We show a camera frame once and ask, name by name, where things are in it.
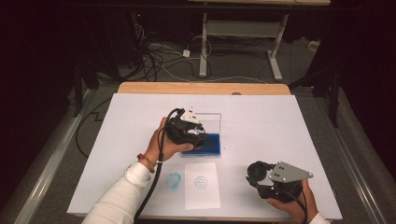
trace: hand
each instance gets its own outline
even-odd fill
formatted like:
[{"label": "hand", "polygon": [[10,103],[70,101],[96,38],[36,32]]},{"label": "hand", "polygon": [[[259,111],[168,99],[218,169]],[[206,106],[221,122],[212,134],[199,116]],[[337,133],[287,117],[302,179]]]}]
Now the hand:
[{"label": "hand", "polygon": [[[154,164],[157,164],[157,160],[160,154],[160,147],[158,146],[158,142],[161,142],[163,137],[163,127],[165,126],[166,118],[161,120],[160,127],[155,130],[154,134],[151,136],[149,140],[148,149],[145,152],[145,156]],[[167,135],[163,139],[163,160],[169,160],[175,153],[180,151],[189,151],[192,150],[193,145],[190,143],[186,144],[175,144],[172,140],[169,139]],[[139,160],[143,165],[149,168],[149,164],[146,160]]]},{"label": "hand", "polygon": [[[314,193],[312,192],[312,189],[309,188],[308,186],[308,180],[303,179],[301,183],[303,186],[303,192],[300,194],[298,199],[302,204],[305,204],[305,200],[304,200],[304,195],[305,195],[306,209],[308,212],[308,217],[306,221],[309,223],[317,215],[318,209],[317,209],[317,204],[315,202]],[[271,204],[274,208],[287,212],[289,216],[293,218],[295,221],[299,223],[303,223],[305,214],[303,209],[300,207],[299,204],[297,204],[297,202],[293,201],[291,203],[282,203],[281,201],[273,198],[267,199],[267,202]]]}]

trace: bracelet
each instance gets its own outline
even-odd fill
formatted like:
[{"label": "bracelet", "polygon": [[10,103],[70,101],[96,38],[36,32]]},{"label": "bracelet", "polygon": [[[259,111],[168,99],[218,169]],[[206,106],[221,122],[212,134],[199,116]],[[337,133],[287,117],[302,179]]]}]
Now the bracelet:
[{"label": "bracelet", "polygon": [[154,174],[155,170],[154,170],[154,164],[149,160],[149,158],[147,158],[145,155],[143,155],[142,153],[139,153],[139,155],[137,155],[137,158],[140,159],[145,159],[148,162],[148,166],[149,166],[149,171]]}]

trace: blue ink stain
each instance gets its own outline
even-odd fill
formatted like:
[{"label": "blue ink stain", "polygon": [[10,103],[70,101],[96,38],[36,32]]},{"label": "blue ink stain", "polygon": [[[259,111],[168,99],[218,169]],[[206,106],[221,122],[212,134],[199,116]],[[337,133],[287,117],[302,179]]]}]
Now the blue ink stain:
[{"label": "blue ink stain", "polygon": [[181,176],[179,174],[170,174],[166,177],[166,185],[171,189],[177,189]]}]

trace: paper card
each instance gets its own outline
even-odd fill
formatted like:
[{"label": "paper card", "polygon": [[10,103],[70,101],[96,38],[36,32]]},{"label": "paper card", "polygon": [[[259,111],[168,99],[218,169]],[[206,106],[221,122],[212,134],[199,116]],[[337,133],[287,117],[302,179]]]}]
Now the paper card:
[{"label": "paper card", "polygon": [[191,163],[185,166],[186,210],[220,208],[216,164]]}]

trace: desk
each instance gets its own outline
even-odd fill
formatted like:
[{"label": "desk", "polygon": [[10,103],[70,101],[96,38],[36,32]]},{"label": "desk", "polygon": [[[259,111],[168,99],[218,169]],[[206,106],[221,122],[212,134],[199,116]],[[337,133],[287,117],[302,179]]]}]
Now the desk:
[{"label": "desk", "polygon": [[[190,0],[193,2],[208,3],[236,3],[236,4],[265,4],[265,5],[302,5],[302,6],[328,6],[330,0]],[[286,28],[289,15],[283,15],[280,22],[258,22],[258,21],[213,21],[204,13],[202,28],[202,51],[200,61],[200,77],[206,77],[207,63],[207,36],[208,35],[237,35],[252,37],[274,37],[275,43],[272,50],[267,51],[276,81],[282,80],[282,75],[276,61],[276,54]]]},{"label": "desk", "polygon": [[[234,92],[249,95],[229,95]],[[287,214],[267,204],[246,181],[248,166],[257,160],[284,161],[312,172],[315,177],[310,185],[318,209],[326,218],[342,218],[295,97],[282,84],[235,83],[121,84],[67,213],[88,213],[135,155],[147,147],[159,120],[182,105],[193,105],[195,112],[221,113],[221,157],[182,158],[176,154],[163,165],[142,218],[289,221]],[[172,173],[183,176],[185,164],[200,162],[217,166],[220,208],[186,210],[183,184],[178,190],[165,184]]]}]

